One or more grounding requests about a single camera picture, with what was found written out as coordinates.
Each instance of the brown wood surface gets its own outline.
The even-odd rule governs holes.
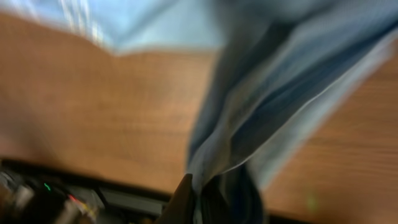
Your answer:
[[[115,57],[0,15],[1,155],[173,192],[214,59]],[[264,191],[267,207],[317,223],[398,223],[397,62],[284,167]]]

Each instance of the garment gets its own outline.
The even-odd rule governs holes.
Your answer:
[[[197,194],[217,179],[237,223],[263,222],[256,187],[388,58],[398,25],[397,0],[10,0],[0,7],[115,54],[222,49],[187,173]]]

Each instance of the wooden table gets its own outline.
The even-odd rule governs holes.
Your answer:
[[[0,15],[0,27],[1,155],[175,190],[214,53],[115,57],[14,17]],[[267,207],[317,223],[398,222],[397,62],[285,166]]]

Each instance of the green light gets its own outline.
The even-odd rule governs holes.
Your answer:
[[[45,187],[46,187],[49,191],[51,191],[50,186],[48,186],[46,183],[44,183],[44,185],[45,185]]]

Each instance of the wooden surface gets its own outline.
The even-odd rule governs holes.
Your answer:
[[[214,59],[113,57],[73,35],[0,16],[1,154],[173,192]],[[317,223],[398,223],[397,62],[284,167],[264,191],[267,207]]]

